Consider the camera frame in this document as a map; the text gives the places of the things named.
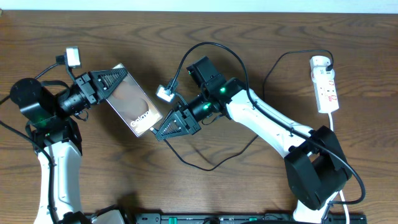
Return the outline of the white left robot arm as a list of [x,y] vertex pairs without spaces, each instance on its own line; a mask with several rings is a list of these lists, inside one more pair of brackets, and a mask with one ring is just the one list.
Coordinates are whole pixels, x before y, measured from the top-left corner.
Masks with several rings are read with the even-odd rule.
[[80,198],[82,138],[80,114],[105,101],[119,86],[124,68],[88,72],[69,86],[60,80],[24,78],[11,90],[11,100],[28,119],[23,135],[33,145],[41,166],[40,203],[36,223],[128,223],[113,205],[86,215]]

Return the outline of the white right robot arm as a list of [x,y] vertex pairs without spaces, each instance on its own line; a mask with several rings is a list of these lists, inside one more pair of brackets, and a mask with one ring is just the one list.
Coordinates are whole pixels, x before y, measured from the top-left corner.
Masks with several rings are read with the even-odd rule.
[[220,113],[244,125],[284,159],[288,183],[298,203],[293,219],[321,223],[337,193],[351,178],[340,143],[328,127],[314,130],[263,102],[237,78],[226,80],[208,57],[187,68],[201,93],[188,104],[177,103],[152,132],[159,141],[194,135],[199,123]]

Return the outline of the smartphone with bronze back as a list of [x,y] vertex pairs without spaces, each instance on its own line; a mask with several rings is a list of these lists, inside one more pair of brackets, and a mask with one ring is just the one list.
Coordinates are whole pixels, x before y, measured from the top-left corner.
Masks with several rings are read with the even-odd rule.
[[163,116],[123,64],[119,63],[113,69],[119,68],[124,69],[127,75],[106,101],[139,138]]

